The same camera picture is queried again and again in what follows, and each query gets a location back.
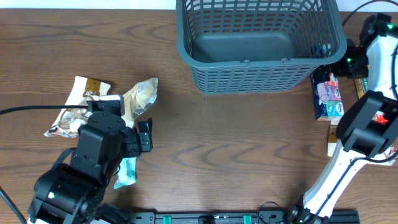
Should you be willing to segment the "blue Kleenex tissue pack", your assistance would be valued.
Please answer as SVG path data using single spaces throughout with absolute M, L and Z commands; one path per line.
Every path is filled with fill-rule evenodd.
M 315 119 L 337 125 L 344 115 L 338 79 L 326 66 L 320 66 L 311 74 Z

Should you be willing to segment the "red San Remo spaghetti pack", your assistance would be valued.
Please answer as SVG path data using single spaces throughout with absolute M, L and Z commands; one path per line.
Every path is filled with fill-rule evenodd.
M 354 79 L 354 84 L 356 87 L 356 92 L 358 94 L 358 98 L 362 98 L 364 94 L 368 90 L 368 79 L 367 78 L 358 78 Z M 377 121 L 378 123 L 386 124 L 387 120 L 384 118 L 384 113 L 377 111 L 376 114 L 373 116 L 373 120 Z

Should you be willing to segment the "beige brown snack bag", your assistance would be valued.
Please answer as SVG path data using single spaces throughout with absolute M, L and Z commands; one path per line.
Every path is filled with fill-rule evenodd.
M 337 125 L 332 125 L 332 124 L 330 125 L 330 128 L 329 128 L 328 144 L 327 144 L 327 156 L 328 157 L 331 157 L 333 155 L 333 153 L 336 149 L 336 146 L 338 144 L 338 138 L 335 135 L 336 128 L 337 128 Z M 396 152 L 397 152 L 397 150 L 395 149 L 395 147 L 390 146 L 384 152 L 382 152 L 380 154 L 376 154 L 373 157 L 373 160 L 380 161 L 380 160 L 388 159 Z M 395 163 L 396 158 L 397 158 L 397 156 L 395 156 L 395 158 L 391 159 L 390 161 L 380 163 L 380 165 L 381 166 L 392 166 Z

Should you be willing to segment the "grey plastic lattice basket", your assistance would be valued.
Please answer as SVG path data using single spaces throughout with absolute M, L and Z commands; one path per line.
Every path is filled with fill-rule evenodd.
M 177 48 L 205 94 L 285 91 L 347 42 L 335 1 L 177 0 Z

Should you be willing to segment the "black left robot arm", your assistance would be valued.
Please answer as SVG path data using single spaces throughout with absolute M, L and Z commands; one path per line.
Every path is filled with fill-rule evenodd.
M 121 161 L 153 148 L 152 119 L 130 128 L 118 114 L 94 112 L 78 134 L 35 183 L 30 223 L 90 223 Z

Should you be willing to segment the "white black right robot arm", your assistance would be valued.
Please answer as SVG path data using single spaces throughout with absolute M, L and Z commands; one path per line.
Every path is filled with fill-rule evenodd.
M 383 34 L 366 47 L 367 92 L 343 115 L 335 151 L 315 184 L 294 206 L 289 223 L 327 223 L 336 202 L 366 164 L 385 164 L 397 139 L 397 37 Z

